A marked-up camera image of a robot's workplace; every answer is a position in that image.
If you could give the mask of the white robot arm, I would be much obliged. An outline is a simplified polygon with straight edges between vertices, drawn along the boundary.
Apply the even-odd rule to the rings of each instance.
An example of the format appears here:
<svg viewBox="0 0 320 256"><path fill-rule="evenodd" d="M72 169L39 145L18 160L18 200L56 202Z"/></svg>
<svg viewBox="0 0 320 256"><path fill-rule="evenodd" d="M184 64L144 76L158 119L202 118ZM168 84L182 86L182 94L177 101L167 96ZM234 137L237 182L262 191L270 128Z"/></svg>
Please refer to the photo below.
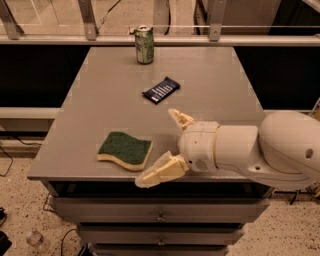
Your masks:
<svg viewBox="0 0 320 256"><path fill-rule="evenodd" d="M135 185L149 188L191 171L213 177L237 173L283 190L300 190L320 181L320 122L295 111L277 111L260 126L195 121L168 111L180 130L179 154L163 154Z"/></svg>

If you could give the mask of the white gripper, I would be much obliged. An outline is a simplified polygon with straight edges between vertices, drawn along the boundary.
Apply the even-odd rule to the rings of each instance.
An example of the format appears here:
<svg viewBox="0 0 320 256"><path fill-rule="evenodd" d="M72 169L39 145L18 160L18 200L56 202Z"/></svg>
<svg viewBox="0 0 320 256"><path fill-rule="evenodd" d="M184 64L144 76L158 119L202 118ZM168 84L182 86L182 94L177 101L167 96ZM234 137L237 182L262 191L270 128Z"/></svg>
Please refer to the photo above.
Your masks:
<svg viewBox="0 0 320 256"><path fill-rule="evenodd" d="M135 178L135 185L139 188L150 188L178 179L183 177L189 168L195 172L217 170L213 151L214 138L220 125L217 122L195 123L191 116L173 108L170 108L168 113L178 129L183 131L178 142L182 156L173 156L170 151L164 153L151 167Z"/></svg>

